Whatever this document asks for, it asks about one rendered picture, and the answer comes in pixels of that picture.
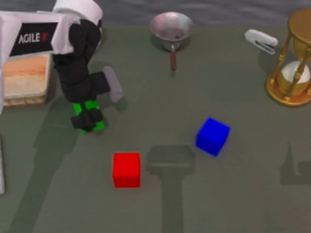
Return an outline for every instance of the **gray table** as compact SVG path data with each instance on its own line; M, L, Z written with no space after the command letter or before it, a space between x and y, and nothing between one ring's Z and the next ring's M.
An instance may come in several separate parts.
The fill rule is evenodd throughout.
M104 133L72 129L55 72L46 105L6 109L0 233L310 232L311 181L296 163L310 160L311 105L270 100L276 57L245 42L247 29L196 28L172 75L146 27L109 28L90 70L112 64L126 98L99 98ZM285 28L257 29L286 38ZM208 117L232 127L218 158L194 146ZM141 153L141 189L114 189L115 151ZM192 166L150 175L154 159Z

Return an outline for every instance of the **wooden hourglass frame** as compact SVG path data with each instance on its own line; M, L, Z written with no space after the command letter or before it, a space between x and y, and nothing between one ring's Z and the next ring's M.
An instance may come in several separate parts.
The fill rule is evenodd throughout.
M288 20L288 36L281 49L276 68L266 80L266 90L276 102L298 107L311 101L311 81L298 83L307 62L311 60L311 8L294 12ZM293 81L283 77L280 71L288 53L290 42L293 40L293 49L300 64L294 73Z

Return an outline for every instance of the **red cube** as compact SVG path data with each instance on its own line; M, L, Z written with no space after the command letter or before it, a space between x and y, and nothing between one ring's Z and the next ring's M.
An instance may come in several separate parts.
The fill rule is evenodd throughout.
M140 154L114 153L112 178L115 188L139 188Z

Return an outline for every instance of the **brown handle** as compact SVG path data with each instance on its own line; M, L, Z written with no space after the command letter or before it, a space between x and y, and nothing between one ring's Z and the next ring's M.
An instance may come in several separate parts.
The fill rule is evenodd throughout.
M172 49L171 50L171 70L175 71L176 70L176 50Z

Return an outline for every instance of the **hourglass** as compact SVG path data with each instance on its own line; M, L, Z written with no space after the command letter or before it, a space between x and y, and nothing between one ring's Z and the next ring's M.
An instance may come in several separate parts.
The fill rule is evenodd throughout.
M280 70L291 40L298 61L290 62ZM311 8L294 12L288 20L288 36L278 57L273 74L266 80L266 90L276 102L298 107L311 101Z

